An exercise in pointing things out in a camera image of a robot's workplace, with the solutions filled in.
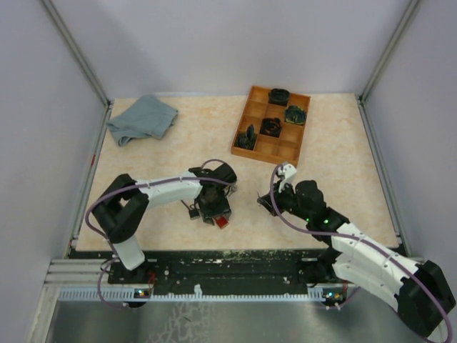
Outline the red cable lock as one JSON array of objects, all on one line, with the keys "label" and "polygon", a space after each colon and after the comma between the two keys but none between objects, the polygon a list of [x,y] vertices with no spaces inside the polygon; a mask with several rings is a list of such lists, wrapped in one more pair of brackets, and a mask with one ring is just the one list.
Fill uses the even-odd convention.
[{"label": "red cable lock", "polygon": [[219,229],[224,229],[229,225],[228,219],[224,216],[214,218],[214,223]]}]

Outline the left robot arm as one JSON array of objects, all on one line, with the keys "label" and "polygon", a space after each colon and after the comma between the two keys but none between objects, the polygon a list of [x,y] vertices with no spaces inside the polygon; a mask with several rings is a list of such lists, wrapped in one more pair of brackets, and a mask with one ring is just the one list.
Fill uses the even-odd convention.
[{"label": "left robot arm", "polygon": [[236,172],[224,162],[214,170],[202,165],[172,178],[136,180],[121,174],[89,207],[85,222],[107,240],[124,266],[124,276],[138,284],[149,274],[135,236],[146,210],[193,200],[194,204],[188,207],[191,219],[201,218],[222,228],[231,215],[228,197],[235,191],[236,182]]}]

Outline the blue folded cloth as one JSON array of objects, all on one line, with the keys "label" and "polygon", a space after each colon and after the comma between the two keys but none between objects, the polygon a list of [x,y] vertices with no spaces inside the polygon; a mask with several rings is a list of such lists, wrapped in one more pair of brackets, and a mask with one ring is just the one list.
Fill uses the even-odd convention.
[{"label": "blue folded cloth", "polygon": [[179,111],[152,94],[141,96],[124,112],[110,118],[107,129],[119,146],[136,139],[161,140],[174,125]]}]

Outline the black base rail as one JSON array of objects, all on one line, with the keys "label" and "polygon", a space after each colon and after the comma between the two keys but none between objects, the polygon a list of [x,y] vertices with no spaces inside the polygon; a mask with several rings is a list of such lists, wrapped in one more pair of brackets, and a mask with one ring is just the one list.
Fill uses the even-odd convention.
[{"label": "black base rail", "polygon": [[109,284],[164,285],[175,279],[245,279],[278,277],[304,284],[337,280],[330,263],[334,255],[324,249],[242,249],[147,252],[146,261],[133,271],[115,262],[108,272]]}]

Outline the black cable lock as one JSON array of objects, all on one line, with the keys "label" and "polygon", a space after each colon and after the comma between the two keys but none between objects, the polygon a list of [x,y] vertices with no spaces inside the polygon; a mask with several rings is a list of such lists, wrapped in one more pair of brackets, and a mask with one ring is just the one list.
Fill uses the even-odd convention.
[{"label": "black cable lock", "polygon": [[200,212],[194,205],[192,205],[192,204],[189,205],[184,200],[181,200],[181,203],[188,210],[190,220],[195,220],[195,219],[198,219],[200,217]]}]

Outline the wooden compartment tray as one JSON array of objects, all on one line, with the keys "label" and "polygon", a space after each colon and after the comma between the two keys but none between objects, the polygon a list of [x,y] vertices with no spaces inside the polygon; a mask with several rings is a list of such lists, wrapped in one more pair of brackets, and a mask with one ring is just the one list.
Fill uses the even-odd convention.
[{"label": "wooden compartment tray", "polygon": [[252,86],[231,153],[257,161],[296,166],[299,161],[311,97],[286,89]]}]

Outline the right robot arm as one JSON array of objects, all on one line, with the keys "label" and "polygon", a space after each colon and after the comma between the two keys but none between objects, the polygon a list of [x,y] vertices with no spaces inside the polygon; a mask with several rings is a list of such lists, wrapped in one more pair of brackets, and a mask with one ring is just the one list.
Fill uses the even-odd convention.
[{"label": "right robot arm", "polygon": [[314,180],[292,186],[271,185],[257,199],[272,215],[283,212],[306,221],[306,231],[328,245],[330,257],[319,264],[329,283],[346,280],[387,303],[413,332],[430,342],[445,327],[453,340],[448,317],[456,300],[442,269],[431,260],[420,263],[379,244],[348,218],[329,207]]}]

